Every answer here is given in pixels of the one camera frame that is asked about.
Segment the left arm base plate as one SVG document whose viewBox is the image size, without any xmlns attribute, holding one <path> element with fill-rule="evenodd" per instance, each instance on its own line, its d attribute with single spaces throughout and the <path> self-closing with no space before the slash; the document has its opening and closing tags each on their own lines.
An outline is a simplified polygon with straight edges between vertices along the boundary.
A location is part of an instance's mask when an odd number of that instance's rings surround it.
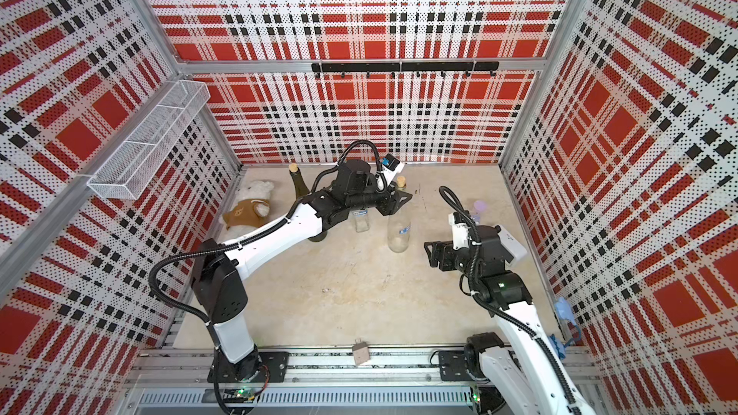
<svg viewBox="0 0 738 415">
<path fill-rule="evenodd" d="M 284 381 L 288 370 L 288 352 L 260 352 L 255 349 L 251 354 L 237 363 L 232 363 L 221 352 L 213 360 L 213 368 L 209 371 L 209 383 L 267 382 Z"/>
</svg>

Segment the small clear black-capped bottle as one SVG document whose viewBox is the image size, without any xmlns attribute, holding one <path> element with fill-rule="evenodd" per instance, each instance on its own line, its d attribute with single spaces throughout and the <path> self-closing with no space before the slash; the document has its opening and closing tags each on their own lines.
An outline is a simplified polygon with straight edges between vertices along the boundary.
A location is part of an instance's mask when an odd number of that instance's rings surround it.
<svg viewBox="0 0 738 415">
<path fill-rule="evenodd" d="M 370 230 L 368 209 L 355 209 L 352 211 L 352 217 L 356 232 L 368 232 Z"/>
</svg>

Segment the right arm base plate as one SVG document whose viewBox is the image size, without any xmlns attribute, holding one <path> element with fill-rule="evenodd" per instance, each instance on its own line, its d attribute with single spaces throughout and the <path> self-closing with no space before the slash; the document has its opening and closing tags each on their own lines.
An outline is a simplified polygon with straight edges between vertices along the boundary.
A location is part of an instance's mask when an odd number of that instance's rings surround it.
<svg viewBox="0 0 738 415">
<path fill-rule="evenodd" d="M 442 382 L 489 382 L 474 350 L 439 351 L 435 357 Z"/>
</svg>

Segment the tall clear corked bottle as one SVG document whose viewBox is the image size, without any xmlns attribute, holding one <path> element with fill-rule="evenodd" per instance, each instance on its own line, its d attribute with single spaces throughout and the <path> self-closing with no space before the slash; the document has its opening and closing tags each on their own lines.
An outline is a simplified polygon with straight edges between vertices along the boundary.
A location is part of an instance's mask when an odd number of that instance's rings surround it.
<svg viewBox="0 0 738 415">
<path fill-rule="evenodd" d="M 407 191 L 407 179 L 404 176 L 397 177 L 396 189 Z M 394 253 L 403 253 L 409 248 L 410 238 L 411 217 L 404 207 L 402 207 L 389 217 L 387 224 L 388 248 Z"/>
</svg>

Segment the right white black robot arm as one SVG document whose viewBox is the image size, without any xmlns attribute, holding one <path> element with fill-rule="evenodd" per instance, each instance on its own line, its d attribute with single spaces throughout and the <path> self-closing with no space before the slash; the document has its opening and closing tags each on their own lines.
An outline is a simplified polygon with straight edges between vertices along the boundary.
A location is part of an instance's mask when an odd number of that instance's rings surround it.
<svg viewBox="0 0 738 415">
<path fill-rule="evenodd" d="M 528 251 L 502 226 L 453 224 L 450 241 L 424 244 L 430 267 L 457 271 L 466 293 L 500 330 L 472 335 L 467 372 L 487 380 L 515 414 L 593 414 L 546 336 L 534 299 L 509 267 Z"/>
</svg>

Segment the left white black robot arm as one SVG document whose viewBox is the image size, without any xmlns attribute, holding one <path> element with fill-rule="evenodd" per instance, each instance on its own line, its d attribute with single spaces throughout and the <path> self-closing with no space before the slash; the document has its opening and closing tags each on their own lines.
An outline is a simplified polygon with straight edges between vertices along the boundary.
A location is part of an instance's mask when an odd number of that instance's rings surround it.
<svg viewBox="0 0 738 415">
<path fill-rule="evenodd" d="M 405 163 L 392 155 L 380 160 L 378 171 L 365 161 L 346 159 L 325 172 L 336 175 L 329 186 L 297 199 L 282 218 L 228 243 L 210 241 L 201 247 L 191 288 L 221 357 L 232 364 L 258 358 L 243 313 L 248 303 L 243 282 L 274 257 L 343 223 L 352 211 L 375 208 L 383 216 L 397 213 L 411 199 L 398 182 L 404 168 Z"/>
</svg>

